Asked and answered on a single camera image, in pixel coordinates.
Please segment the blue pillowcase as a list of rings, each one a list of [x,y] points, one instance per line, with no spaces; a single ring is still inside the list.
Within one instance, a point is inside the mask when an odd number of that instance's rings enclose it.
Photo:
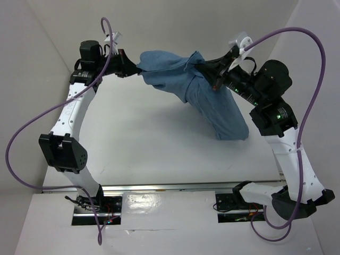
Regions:
[[[190,104],[214,128],[218,140],[246,140],[249,128],[227,88],[213,91],[209,82],[195,68],[205,63],[195,51],[189,57],[163,50],[140,54],[137,67],[147,85],[174,94],[182,103]]]

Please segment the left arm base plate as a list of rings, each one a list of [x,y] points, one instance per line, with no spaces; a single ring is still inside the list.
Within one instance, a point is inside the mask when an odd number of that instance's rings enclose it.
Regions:
[[[122,210],[122,197],[92,197],[92,202],[97,213],[109,213],[111,215],[120,213]],[[88,197],[78,196],[73,203],[77,208],[81,208],[83,211],[93,212],[93,206]]]

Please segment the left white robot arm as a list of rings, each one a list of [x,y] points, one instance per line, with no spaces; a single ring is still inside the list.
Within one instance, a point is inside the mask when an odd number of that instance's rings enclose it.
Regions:
[[[79,142],[80,129],[102,77],[114,74],[125,78],[140,73],[117,42],[101,46],[95,40],[80,44],[80,59],[70,76],[67,104],[48,134],[41,134],[39,145],[49,166],[66,176],[76,187],[75,204],[98,212],[106,203],[99,183],[87,169],[88,153]]]

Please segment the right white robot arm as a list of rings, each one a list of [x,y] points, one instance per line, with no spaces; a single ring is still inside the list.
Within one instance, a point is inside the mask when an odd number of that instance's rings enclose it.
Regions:
[[[278,215],[288,220],[307,218],[317,207],[334,198],[317,179],[302,144],[297,141],[299,125],[294,112],[282,95],[292,85],[286,65],[278,60],[266,61],[258,72],[247,73],[240,66],[232,67],[237,47],[218,59],[195,68],[214,91],[229,88],[254,108],[251,119],[270,145],[285,186],[267,186],[244,181],[233,188],[232,203],[244,208],[249,203],[271,205]]]

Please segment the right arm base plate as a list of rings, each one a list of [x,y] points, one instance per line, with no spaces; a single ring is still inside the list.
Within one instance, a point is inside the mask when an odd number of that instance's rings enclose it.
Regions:
[[[263,210],[262,205],[245,202],[232,193],[216,193],[215,198],[216,202],[212,207],[220,213],[227,213],[232,210]]]

